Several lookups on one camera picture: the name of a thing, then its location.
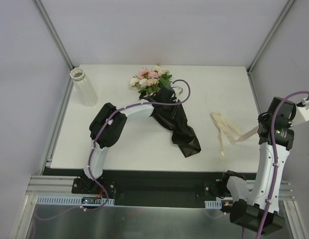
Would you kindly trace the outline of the left aluminium frame post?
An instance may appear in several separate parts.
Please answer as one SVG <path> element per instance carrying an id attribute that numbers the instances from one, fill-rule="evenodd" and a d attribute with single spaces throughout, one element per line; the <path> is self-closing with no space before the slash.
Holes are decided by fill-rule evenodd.
<path id="1" fill-rule="evenodd" d="M 62 43 L 62 40 L 60 39 L 57 30 L 43 4 L 43 2 L 41 0 L 33 0 L 33 3 L 40 15 L 40 17 L 42 18 L 55 46 L 57 47 L 57 50 L 59 51 L 60 55 L 62 56 L 65 64 L 67 65 L 67 67 L 70 70 L 73 70 L 75 67 L 64 47 L 64 44 Z"/>

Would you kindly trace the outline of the aluminium frame post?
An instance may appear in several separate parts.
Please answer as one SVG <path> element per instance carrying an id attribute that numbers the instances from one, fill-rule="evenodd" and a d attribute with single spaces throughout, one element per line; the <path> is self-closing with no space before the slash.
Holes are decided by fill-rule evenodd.
<path id="1" fill-rule="evenodd" d="M 264 55 L 265 51 L 269 47 L 272 39 L 275 37 L 277 31 L 283 24 L 284 20 L 286 19 L 287 15 L 289 14 L 291 8 L 294 6 L 296 3 L 296 0 L 287 0 L 286 3 L 284 4 L 282 10 L 280 11 L 278 17 L 276 18 L 274 24 L 270 28 L 268 34 L 266 35 L 264 41 L 261 44 L 261 47 L 257 51 L 255 57 L 253 58 L 251 64 L 247 68 L 247 74 L 250 76 L 252 72 L 254 71 L 255 67 L 261 60 L 261 57 Z"/>
<path id="2" fill-rule="evenodd" d="M 73 70 L 75 67 L 64 47 L 64 44 L 62 43 L 62 40 L 60 39 L 57 30 L 43 4 L 43 2 L 41 0 L 33 0 L 33 3 L 40 15 L 40 17 L 42 18 L 55 46 L 57 47 L 57 50 L 59 51 L 60 55 L 62 56 L 65 64 L 67 65 L 67 67 L 70 70 Z"/>

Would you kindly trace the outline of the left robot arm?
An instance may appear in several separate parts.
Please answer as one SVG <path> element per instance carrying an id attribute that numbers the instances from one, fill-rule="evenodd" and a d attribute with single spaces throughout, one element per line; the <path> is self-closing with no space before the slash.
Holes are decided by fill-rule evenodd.
<path id="1" fill-rule="evenodd" d="M 100 178 L 110 147 L 119 140 L 125 125 L 142 118 L 149 118 L 163 110 L 174 110 L 179 104 L 183 89 L 175 85 L 164 86 L 158 93 L 124 107 L 106 103 L 89 126 L 91 152 L 87 165 L 80 174 L 83 188 L 90 194 L 100 189 Z"/>

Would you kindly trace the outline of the white ribbed vase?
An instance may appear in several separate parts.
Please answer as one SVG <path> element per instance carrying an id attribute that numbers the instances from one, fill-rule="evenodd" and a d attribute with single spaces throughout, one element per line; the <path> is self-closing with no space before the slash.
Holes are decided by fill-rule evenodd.
<path id="1" fill-rule="evenodd" d="M 95 106 L 98 102 L 98 97 L 84 70 L 75 68 L 70 72 L 70 77 L 84 105 L 88 107 Z"/>

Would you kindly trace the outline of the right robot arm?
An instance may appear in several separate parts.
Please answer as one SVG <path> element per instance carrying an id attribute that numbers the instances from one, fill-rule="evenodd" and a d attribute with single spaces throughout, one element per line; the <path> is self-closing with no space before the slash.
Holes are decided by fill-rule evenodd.
<path id="1" fill-rule="evenodd" d="M 279 216 L 279 189 L 285 162 L 294 142 L 290 121 L 296 104 L 274 97 L 268 110 L 258 117 L 260 159 L 256 181 L 248 189 L 244 175 L 228 170 L 217 183 L 222 197 L 231 196 L 230 222 L 266 236 L 283 228 Z"/>

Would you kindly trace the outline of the right aluminium frame post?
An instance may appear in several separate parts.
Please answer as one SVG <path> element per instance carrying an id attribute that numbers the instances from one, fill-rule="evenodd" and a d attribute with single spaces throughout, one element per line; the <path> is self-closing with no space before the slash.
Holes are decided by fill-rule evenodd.
<path id="1" fill-rule="evenodd" d="M 296 3 L 296 0 L 287 0 L 286 3 L 284 4 L 282 10 L 280 11 L 278 17 L 276 18 L 274 24 L 270 28 L 268 34 L 266 35 L 264 41 L 261 44 L 261 47 L 257 51 L 255 57 L 253 58 L 251 64 L 247 68 L 247 74 L 250 76 L 252 72 L 254 71 L 255 67 L 261 60 L 261 57 L 264 55 L 265 51 L 269 47 L 272 39 L 275 37 L 277 31 L 283 24 L 284 20 L 286 19 L 287 15 L 289 14 L 291 8 L 294 6 Z"/>

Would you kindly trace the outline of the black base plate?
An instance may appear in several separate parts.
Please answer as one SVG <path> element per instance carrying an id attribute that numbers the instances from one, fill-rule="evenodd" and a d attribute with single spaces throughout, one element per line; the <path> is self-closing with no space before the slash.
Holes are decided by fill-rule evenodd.
<path id="1" fill-rule="evenodd" d="M 45 176 L 73 176 L 73 194 L 109 198 L 117 206 L 203 208 L 229 196 L 217 172 L 104 170 L 96 180 L 80 169 L 45 169 Z"/>

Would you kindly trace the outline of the aluminium rail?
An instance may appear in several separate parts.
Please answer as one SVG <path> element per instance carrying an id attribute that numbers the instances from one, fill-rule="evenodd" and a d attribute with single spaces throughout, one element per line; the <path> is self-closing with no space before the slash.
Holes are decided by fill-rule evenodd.
<path id="1" fill-rule="evenodd" d="M 71 195 L 74 176 L 32 176 L 27 195 Z"/>

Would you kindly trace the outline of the cream ribbon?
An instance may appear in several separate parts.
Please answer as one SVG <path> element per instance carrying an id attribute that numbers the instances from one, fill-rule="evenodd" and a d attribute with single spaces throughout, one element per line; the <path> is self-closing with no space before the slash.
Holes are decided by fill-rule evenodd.
<path id="1" fill-rule="evenodd" d="M 225 150 L 222 135 L 224 135 L 231 144 L 236 144 L 244 142 L 247 139 L 251 138 L 257 133 L 259 129 L 259 127 L 256 126 L 250 131 L 242 133 L 239 126 L 237 126 L 234 122 L 232 122 L 221 113 L 210 113 L 210 118 L 215 127 L 217 128 L 217 141 L 219 143 L 219 153 L 221 161 L 225 160 Z"/>

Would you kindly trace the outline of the pink and white flower bouquet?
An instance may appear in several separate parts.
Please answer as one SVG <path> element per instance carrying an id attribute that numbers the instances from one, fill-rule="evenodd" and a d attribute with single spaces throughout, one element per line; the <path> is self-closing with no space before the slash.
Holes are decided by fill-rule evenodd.
<path id="1" fill-rule="evenodd" d="M 163 86 L 171 85 L 172 74 L 160 64 L 154 65 L 151 69 L 142 68 L 137 75 L 134 75 L 129 86 L 145 96 L 152 96 L 160 91 Z"/>

